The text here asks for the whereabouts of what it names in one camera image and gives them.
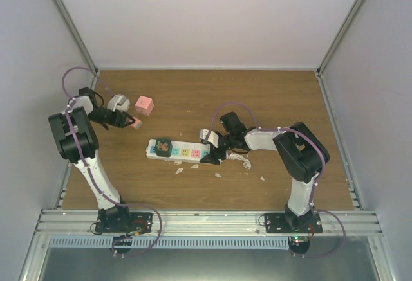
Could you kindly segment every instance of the white wall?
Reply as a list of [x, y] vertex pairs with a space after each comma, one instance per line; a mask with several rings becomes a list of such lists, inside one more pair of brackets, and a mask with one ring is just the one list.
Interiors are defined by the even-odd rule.
[[[84, 63], [51, 0], [0, 1], [0, 279], [17, 280], [40, 209], [62, 182], [48, 116], [65, 106], [64, 71]], [[69, 87], [89, 81], [79, 72]]]
[[354, 0], [63, 0], [98, 67], [319, 66]]
[[367, 209], [401, 280], [411, 280], [412, 0], [367, 0], [326, 68]]

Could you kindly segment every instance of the wooden floor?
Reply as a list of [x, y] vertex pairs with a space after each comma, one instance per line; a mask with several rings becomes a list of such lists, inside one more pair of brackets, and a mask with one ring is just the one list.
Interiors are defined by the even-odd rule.
[[[292, 178], [276, 152], [250, 152], [250, 170], [240, 161], [190, 169], [192, 164], [173, 165], [145, 156], [150, 138], [198, 142], [200, 129], [209, 128], [217, 106], [237, 101], [253, 110], [262, 127], [305, 122], [331, 156], [316, 191], [316, 207], [353, 209], [321, 90], [312, 72], [103, 71], [101, 77], [111, 90], [125, 94], [133, 104], [140, 95], [154, 100], [151, 115], [140, 117], [143, 126], [139, 130], [111, 127], [106, 131], [93, 124], [102, 164], [127, 202], [161, 209], [282, 210], [290, 196]], [[102, 86], [98, 85], [97, 91], [107, 103], [109, 96]], [[218, 117], [229, 111], [235, 111], [247, 127], [253, 125], [241, 107], [228, 106]], [[129, 113], [136, 116], [133, 106]], [[214, 130], [224, 132], [219, 120]], [[179, 167], [183, 172], [175, 175]], [[71, 173], [63, 207], [97, 208], [77, 169]]]

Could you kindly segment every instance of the metal frame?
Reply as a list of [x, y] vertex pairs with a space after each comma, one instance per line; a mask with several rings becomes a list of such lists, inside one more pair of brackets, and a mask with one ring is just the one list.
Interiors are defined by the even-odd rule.
[[67, 11], [66, 6], [63, 3], [63, 0], [53, 0], [53, 2], [56, 6], [56, 9], [59, 11], [60, 15], [62, 16], [64, 23], [69, 29], [69, 32], [71, 36], [73, 37], [75, 43], [79, 47], [79, 50], [82, 53], [84, 60], [87, 62], [89, 68], [94, 71], [97, 71], [97, 67], [95, 63], [93, 62], [93, 59], [91, 58], [90, 53], [86, 45], [84, 44], [82, 37], [79, 34], [79, 31], [77, 30], [73, 20], [71, 19], [70, 14]]
[[354, 196], [352, 196], [352, 199], [358, 202], [358, 207], [362, 209], [363, 203], [362, 203], [362, 194], [361, 191], [358, 187], [358, 183], [353, 171], [353, 165], [350, 161], [350, 158], [348, 157], [347, 149], [344, 143], [344, 139], [342, 137], [342, 132], [339, 127], [336, 115], [335, 115], [335, 109], [332, 106], [332, 103], [329, 98], [329, 93], [327, 91], [327, 88], [325, 84], [323, 83], [322, 77], [319, 75], [319, 73], [316, 71], [316, 78], [319, 83], [319, 87], [321, 88], [324, 104], [326, 107], [326, 111], [328, 112], [329, 120], [332, 125], [332, 130], [335, 135], [335, 139], [337, 142], [337, 146], [339, 149], [339, 154], [341, 155], [341, 160], [342, 160], [342, 165], [346, 174], [346, 178], [348, 179], [348, 184], [350, 187], [350, 192]]
[[345, 20], [342, 23], [342, 26], [339, 28], [339, 31], [337, 32], [337, 35], [335, 36], [334, 40], [332, 41], [332, 44], [330, 45], [328, 51], [326, 52], [326, 55], [324, 56], [321, 65], [317, 69], [320, 75], [322, 75], [323, 71], [325, 70], [326, 66], [328, 65], [330, 59], [332, 58], [333, 54], [335, 53], [335, 50], [341, 43], [343, 37], [346, 35], [346, 32], [348, 31], [349, 27], [351, 26], [353, 20], [355, 19], [356, 15], [358, 14], [359, 10], [362, 8], [363, 4], [365, 3], [366, 0], [355, 0], [355, 2], [352, 4], [350, 11], [348, 12]]
[[[165, 210], [160, 215], [163, 220], [164, 230], [162, 237], [165, 240], [187, 241], [250, 241], [262, 244], [259, 248], [278, 247], [276, 243], [279, 239], [293, 236], [294, 233], [287, 234], [266, 234], [264, 227], [258, 221], [267, 211], [185, 211], [185, 210]], [[375, 265], [381, 280], [395, 280], [391, 276], [390, 264], [382, 247], [382, 231], [377, 217], [371, 211], [347, 211], [334, 212], [341, 219], [345, 226], [347, 236], [368, 237], [370, 240], [371, 252], [375, 260]], [[95, 239], [90, 230], [90, 224], [95, 222], [97, 211], [95, 210], [43, 210], [39, 222], [37, 223], [35, 235], [30, 246], [28, 256], [24, 263], [20, 277], [21, 281], [38, 281], [41, 271], [47, 260], [47, 250], [59, 244], [56, 238], [62, 239], [62, 245], [67, 244], [67, 248], [101, 248], [102, 239], [111, 239], [112, 235], [101, 236]], [[340, 237], [342, 235], [339, 223], [330, 215], [321, 215], [324, 232], [318, 236]], [[152, 233], [142, 236], [144, 239], [154, 238], [158, 230], [158, 218], [153, 219]], [[84, 239], [87, 244], [81, 244], [76, 239]], [[278, 242], [280, 249], [284, 249], [282, 241]], [[175, 248], [187, 248], [185, 244], [178, 244]], [[253, 248], [247, 243], [237, 248]]]
[[[288, 237], [294, 233], [266, 234], [258, 223], [267, 211], [186, 211], [164, 210], [162, 236], [208, 237]], [[374, 212], [351, 210], [334, 212], [345, 226], [348, 236], [382, 235]], [[43, 210], [36, 228], [37, 235], [92, 235], [90, 224], [97, 218], [96, 210]], [[335, 218], [321, 214], [323, 233], [317, 236], [341, 236], [342, 230]], [[152, 232], [159, 229], [158, 217], [153, 215]]]
[[389, 256], [384, 238], [375, 236], [368, 237], [368, 240], [379, 278], [382, 281], [397, 281], [398, 278], [395, 273], [395, 268], [393, 267], [392, 259]]

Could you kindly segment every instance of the power strip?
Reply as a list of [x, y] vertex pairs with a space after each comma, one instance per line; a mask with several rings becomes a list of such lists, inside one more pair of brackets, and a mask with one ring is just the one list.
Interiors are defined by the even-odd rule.
[[159, 157], [155, 152], [155, 145], [156, 140], [150, 139], [149, 145], [146, 148], [146, 156], [149, 159], [200, 163], [200, 160], [211, 151], [209, 144], [172, 141], [172, 155], [170, 157]]

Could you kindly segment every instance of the purple cable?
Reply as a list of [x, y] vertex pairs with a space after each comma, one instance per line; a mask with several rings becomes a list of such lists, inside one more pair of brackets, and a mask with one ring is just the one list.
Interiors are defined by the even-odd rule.
[[212, 117], [212, 122], [211, 122], [211, 127], [209, 128], [209, 131], [206, 135], [205, 141], [207, 141], [209, 139], [209, 136], [211, 135], [212, 132], [212, 128], [213, 128], [213, 123], [214, 123], [214, 119], [216, 118], [216, 114], [218, 113], [218, 111], [225, 107], [226, 105], [238, 105], [238, 106], [242, 106], [244, 109], [247, 110], [247, 112], [249, 113], [250, 117], [252, 117], [253, 123], [255, 124], [255, 127], [258, 127], [258, 122], [256, 121], [255, 116], [253, 115], [253, 112], [251, 109], [249, 109], [245, 104], [242, 104], [240, 102], [225, 102], [221, 105], [218, 106], [218, 108], [215, 110], [215, 112], [213, 113], [213, 117]]
[[62, 88], [64, 91], [64, 94], [69, 98], [72, 99], [73, 96], [71, 96], [67, 89], [66, 89], [66, 85], [64, 84], [64, 81], [66, 80], [66, 76], [72, 72], [73, 70], [86, 70], [89, 71], [91, 74], [93, 74], [93, 76], [95, 78], [97, 78], [97, 80], [104, 86], [104, 89], [109, 93], [110, 96], [114, 96], [115, 94], [107, 87], [106, 83], [96, 75], [96, 73], [94, 73], [92, 70], [90, 70], [89, 68], [85, 68], [85, 67], [72, 67], [70, 69], [68, 69], [66, 72], [64, 72], [63, 77], [62, 77]]
[[[82, 151], [82, 148], [81, 148], [80, 143], [79, 143], [79, 139], [77, 138], [77, 135], [76, 135], [76, 132], [75, 132], [73, 123], [71, 122], [71, 119], [70, 119], [70, 116], [69, 116], [69, 110], [70, 110], [71, 107], [72, 107], [73, 105], [75, 105], [75, 104], [76, 104], [76, 100], [75, 100], [74, 98], [72, 98], [72, 103], [70, 103], [70, 104], [67, 105], [66, 109], [64, 110], [64, 115], [65, 115], [66, 120], [67, 120], [68, 125], [69, 125], [70, 134], [73, 136], [73, 139], [74, 139], [74, 141], [75, 141], [77, 150], [79, 151], [80, 159], [81, 159], [81, 161], [83, 162], [84, 166], [87, 167], [87, 172], [88, 172], [88, 174], [89, 174], [91, 183], [92, 183], [93, 186], [96, 188], [97, 192], [98, 192], [101, 196], [103, 196], [104, 199], [106, 199], [107, 201], [109, 201], [110, 203], [112, 203], [112, 204], [114, 204], [114, 205], [116, 205], [116, 206], [121, 206], [121, 207], [144, 207], [144, 208], [148, 208], [148, 209], [154, 211], [154, 212], [157, 214], [158, 218], [159, 218], [159, 230], [158, 230], [158, 235], [156, 236], [156, 239], [153, 241], [153, 243], [152, 243], [150, 246], [148, 246], [146, 249], [144, 249], [144, 250], [142, 250], [142, 251], [140, 251], [140, 252], [138, 252], [138, 253], [134, 253], [134, 254], [130, 254], [130, 255], [125, 255], [125, 254], [123, 254], [122, 257], [134, 257], [134, 256], [136, 256], [136, 255], [140, 255], [140, 254], [142, 254], [142, 253], [145, 253], [145, 252], [149, 251], [150, 249], [152, 249], [155, 245], [157, 245], [157, 242], [158, 242], [159, 239], [160, 239], [160, 236], [161, 236], [161, 234], [162, 234], [162, 216], [160, 215], [159, 211], [158, 211], [156, 208], [154, 208], [154, 207], [152, 207], [152, 206], [150, 206], [150, 205], [146, 205], [146, 204], [122, 204], [122, 203], [118, 203], [118, 202], [112, 200], [112, 199], [111, 199], [110, 197], [108, 197], [106, 194], [104, 194], [104, 192], [98, 187], [98, 185], [97, 185], [97, 183], [96, 183], [96, 181], [95, 181], [95, 178], [93, 177], [93, 173], [91, 172], [91, 169], [90, 169], [90, 167], [89, 167], [89, 164], [87, 163], [86, 159], [84, 158], [83, 151]], [[114, 247], [115, 247], [115, 242], [113, 242], [113, 246], [112, 246], [112, 248], [111, 248], [111, 249], [112, 249], [112, 252], [115, 251], [115, 250], [114, 250]]]

